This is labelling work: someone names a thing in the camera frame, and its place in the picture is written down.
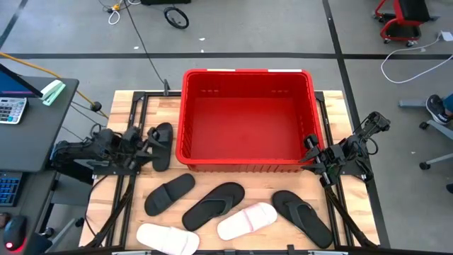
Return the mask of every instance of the monitor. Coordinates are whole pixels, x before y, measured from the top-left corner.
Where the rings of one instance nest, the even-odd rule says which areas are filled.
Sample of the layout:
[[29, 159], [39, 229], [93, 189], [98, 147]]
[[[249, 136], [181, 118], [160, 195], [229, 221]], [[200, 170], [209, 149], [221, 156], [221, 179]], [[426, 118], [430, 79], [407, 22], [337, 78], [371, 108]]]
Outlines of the monitor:
[[0, 64], [0, 97], [42, 97], [42, 93], [20, 78], [16, 73]]

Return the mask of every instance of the desk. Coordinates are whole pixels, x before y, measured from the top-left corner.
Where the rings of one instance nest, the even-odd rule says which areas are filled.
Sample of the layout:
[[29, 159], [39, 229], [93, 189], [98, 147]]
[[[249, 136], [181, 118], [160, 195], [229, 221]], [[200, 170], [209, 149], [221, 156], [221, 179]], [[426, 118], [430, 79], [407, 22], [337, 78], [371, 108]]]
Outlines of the desk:
[[[23, 76], [22, 78], [39, 90], [55, 80], [44, 77]], [[22, 192], [16, 207], [0, 208], [1, 212], [27, 217], [26, 239], [29, 241], [32, 233], [39, 230], [38, 223], [43, 216], [57, 175], [55, 171], [41, 170], [45, 169], [52, 145], [79, 85], [76, 79], [62, 79], [62, 81], [66, 84], [66, 88], [51, 106], [43, 105], [38, 98], [30, 98], [28, 109], [19, 124], [0, 125], [2, 144], [11, 146], [8, 149], [6, 147], [0, 149], [1, 170], [35, 171], [35, 173], [24, 174]], [[0, 231], [0, 239], [2, 236], [3, 230]], [[26, 242], [24, 249], [14, 254], [29, 254], [31, 248], [29, 242]], [[0, 254], [12, 253], [0, 245]]]
[[[108, 128], [116, 132], [124, 132], [132, 103], [133, 91], [116, 91], [113, 99]], [[348, 112], [341, 91], [323, 91], [326, 110], [330, 121], [330, 128], [334, 142], [351, 133]], [[162, 122], [170, 122], [173, 125], [174, 139], [178, 133], [178, 117], [180, 108], [179, 97], [153, 97], [148, 101], [147, 116], [144, 130], [157, 126]], [[136, 112], [135, 125], [138, 124], [139, 110]], [[223, 241], [217, 235], [217, 224], [224, 218], [257, 202], [270, 203], [271, 195], [278, 190], [287, 189], [295, 192], [303, 200], [310, 203], [317, 211], [318, 216], [329, 226], [326, 197], [319, 184], [319, 177], [309, 171], [299, 173], [196, 173], [188, 170], [186, 165], [181, 164], [175, 157], [175, 141], [173, 141], [173, 155], [170, 169], [165, 172], [155, 172], [151, 164], [142, 168], [137, 176], [132, 201], [132, 210], [127, 232], [126, 249], [149, 249], [140, 244], [136, 238], [138, 227], [143, 223], [154, 223], [164, 226], [174, 226], [184, 229], [181, 218], [189, 208], [209, 191], [221, 183], [235, 181], [240, 183], [246, 190], [244, 200], [225, 215], [210, 220], [195, 233], [200, 236], [199, 250], [285, 250], [288, 244], [293, 244], [295, 249], [318, 249], [306, 236], [300, 233], [293, 225], [279, 216], [277, 222], [269, 227], [258, 230], [253, 234]], [[156, 217], [149, 217], [144, 211], [144, 201], [156, 187], [166, 183], [183, 173], [191, 173], [196, 180], [196, 185], [183, 198], [176, 201], [169, 209]], [[379, 243], [377, 228], [367, 194], [365, 184], [352, 176], [342, 176], [343, 190], [348, 211], [357, 225], [374, 243]], [[112, 209], [113, 196], [117, 176], [109, 176], [100, 183], [91, 195], [88, 205], [87, 218], [97, 232], [107, 220]], [[122, 217], [117, 221], [113, 244], [117, 244], [120, 236]], [[345, 232], [342, 224], [338, 224], [340, 240], [345, 244]], [[93, 235], [84, 226], [80, 245], [83, 246]]]

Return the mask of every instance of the person's foot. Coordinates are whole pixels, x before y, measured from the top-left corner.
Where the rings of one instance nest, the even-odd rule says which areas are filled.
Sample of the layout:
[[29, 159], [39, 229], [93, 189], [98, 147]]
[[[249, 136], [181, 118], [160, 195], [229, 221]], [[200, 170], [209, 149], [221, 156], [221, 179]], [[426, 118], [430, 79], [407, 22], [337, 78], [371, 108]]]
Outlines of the person's foot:
[[434, 121], [441, 125], [446, 125], [452, 120], [452, 117], [445, 113], [444, 103], [438, 95], [432, 95], [426, 100], [426, 109], [431, 113]]

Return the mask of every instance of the concrete floor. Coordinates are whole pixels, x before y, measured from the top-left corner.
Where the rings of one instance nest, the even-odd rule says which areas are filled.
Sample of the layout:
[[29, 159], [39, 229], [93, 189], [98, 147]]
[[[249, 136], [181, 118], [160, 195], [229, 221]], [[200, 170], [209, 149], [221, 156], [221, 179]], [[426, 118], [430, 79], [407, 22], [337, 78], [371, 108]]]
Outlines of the concrete floor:
[[[7, 27], [20, 0], [0, 1], [0, 33]], [[104, 0], [112, 4], [113, 0]], [[343, 53], [388, 54], [404, 47], [384, 45], [379, 37], [381, 24], [371, 18], [377, 0], [329, 0]], [[441, 15], [435, 23], [422, 27], [419, 45], [432, 42], [439, 30], [453, 32], [453, 3], [427, 0], [432, 13]], [[165, 6], [131, 6], [130, 10], [149, 52], [255, 52], [254, 58], [165, 58], [154, 59], [161, 76], [172, 89], [179, 89], [183, 73], [190, 68], [270, 68], [306, 69], [315, 89], [343, 90], [336, 59], [259, 58], [259, 52], [335, 53], [321, 0], [193, 0], [179, 6], [190, 19], [190, 27], [176, 30], [164, 20]], [[108, 14], [92, 0], [28, 0], [2, 52], [7, 53], [143, 53], [126, 11], [121, 21], [108, 25]], [[439, 42], [410, 52], [413, 54], [453, 54], [453, 42]], [[117, 89], [161, 89], [146, 59], [30, 59], [64, 77], [81, 81], [79, 89], [103, 103], [109, 113]], [[407, 79], [439, 60], [391, 60], [385, 67], [392, 79]], [[24, 75], [45, 74], [0, 59], [0, 63]], [[418, 163], [450, 153], [453, 141], [436, 130], [422, 131], [425, 110], [398, 108], [402, 98], [426, 98], [430, 94], [453, 92], [453, 63], [436, 69], [407, 84], [392, 84], [380, 71], [381, 60], [345, 61], [358, 113], [364, 118], [379, 111], [392, 121], [391, 130], [376, 136], [380, 151], [372, 157], [377, 190], [391, 247], [426, 251], [451, 251], [453, 195], [445, 184], [453, 182], [452, 162], [421, 171]], [[76, 97], [75, 101], [84, 103]], [[92, 115], [97, 121], [105, 119]], [[64, 126], [86, 136], [92, 123], [70, 110]], [[77, 141], [65, 130], [59, 140]], [[52, 214], [57, 230], [84, 207], [56, 207]], [[78, 244], [80, 231], [73, 229], [60, 247]]]

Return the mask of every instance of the wooden table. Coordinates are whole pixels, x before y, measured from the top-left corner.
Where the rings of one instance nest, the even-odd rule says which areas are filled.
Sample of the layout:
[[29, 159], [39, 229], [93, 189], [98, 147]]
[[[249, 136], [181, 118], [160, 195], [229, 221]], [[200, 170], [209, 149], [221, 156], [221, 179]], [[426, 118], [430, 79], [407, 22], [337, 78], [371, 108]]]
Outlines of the wooden table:
[[[134, 91], [116, 91], [113, 99], [112, 110], [108, 128], [116, 132], [127, 129], [130, 114], [132, 94]], [[339, 142], [351, 134], [348, 112], [341, 91], [324, 91], [325, 104], [330, 121], [333, 141]], [[144, 130], [155, 127], [159, 123], [169, 122], [173, 125], [174, 140], [178, 133], [180, 98], [153, 97], [147, 106], [147, 117]], [[139, 112], [136, 113], [138, 125]], [[238, 212], [257, 202], [270, 202], [271, 195], [278, 190], [290, 190], [300, 198], [310, 203], [317, 211], [318, 216], [329, 225], [326, 197], [319, 184], [319, 176], [309, 171], [299, 173], [196, 173], [188, 170], [175, 156], [175, 141], [173, 141], [173, 156], [170, 169], [165, 172], [155, 172], [151, 164], [142, 168], [137, 177], [132, 201], [130, 224], [127, 233], [126, 249], [149, 249], [140, 244], [135, 235], [138, 227], [143, 223], [153, 223], [163, 226], [173, 226], [184, 230], [181, 218], [189, 208], [209, 193], [214, 187], [227, 181], [240, 183], [246, 189], [242, 202], [223, 217], [214, 218], [195, 233], [200, 236], [200, 250], [285, 250], [288, 244], [293, 244], [295, 249], [318, 249], [304, 234], [293, 225], [279, 216], [277, 222], [253, 234], [223, 241], [217, 235], [217, 225], [224, 218]], [[156, 217], [149, 217], [144, 211], [144, 201], [147, 196], [158, 186], [174, 179], [184, 173], [191, 173], [196, 180], [196, 186], [188, 194], [174, 203], [169, 209]], [[377, 229], [374, 223], [371, 205], [365, 184], [352, 176], [342, 176], [343, 190], [348, 211], [359, 228], [374, 243], [379, 243]], [[117, 176], [109, 176], [100, 183], [91, 195], [88, 205], [87, 219], [92, 228], [97, 232], [110, 215], [113, 204], [113, 195]], [[346, 245], [342, 221], [337, 215], [338, 229], [340, 230], [341, 243]], [[113, 244], [117, 244], [120, 236], [122, 216], [117, 221]], [[79, 245], [83, 246], [93, 239], [93, 235], [84, 226]]]

